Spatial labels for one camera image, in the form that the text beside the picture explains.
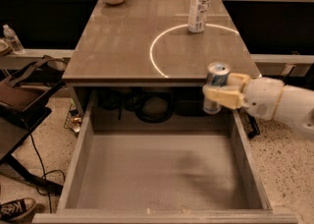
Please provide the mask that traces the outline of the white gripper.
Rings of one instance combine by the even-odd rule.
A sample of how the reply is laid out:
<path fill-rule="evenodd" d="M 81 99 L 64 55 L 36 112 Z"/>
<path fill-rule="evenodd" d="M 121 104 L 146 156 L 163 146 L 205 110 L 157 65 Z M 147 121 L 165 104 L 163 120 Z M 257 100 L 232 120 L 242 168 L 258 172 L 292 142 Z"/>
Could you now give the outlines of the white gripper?
<path fill-rule="evenodd" d="M 205 85 L 204 96 L 229 109 L 241 108 L 246 99 L 246 112 L 252 117 L 272 120 L 280 101 L 284 83 L 270 78 L 251 79 L 241 73 L 230 73 L 225 86 Z"/>

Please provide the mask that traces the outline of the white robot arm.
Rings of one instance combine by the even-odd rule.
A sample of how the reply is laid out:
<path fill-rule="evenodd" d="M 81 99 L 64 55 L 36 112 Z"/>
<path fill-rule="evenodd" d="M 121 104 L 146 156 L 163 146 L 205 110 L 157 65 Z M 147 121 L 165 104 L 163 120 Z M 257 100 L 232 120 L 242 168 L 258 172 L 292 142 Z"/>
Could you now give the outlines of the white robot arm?
<path fill-rule="evenodd" d="M 252 117 L 286 124 L 314 139 L 314 91 L 271 78 L 231 73 L 223 86 L 205 84 L 205 97 L 229 109 L 243 108 Z"/>

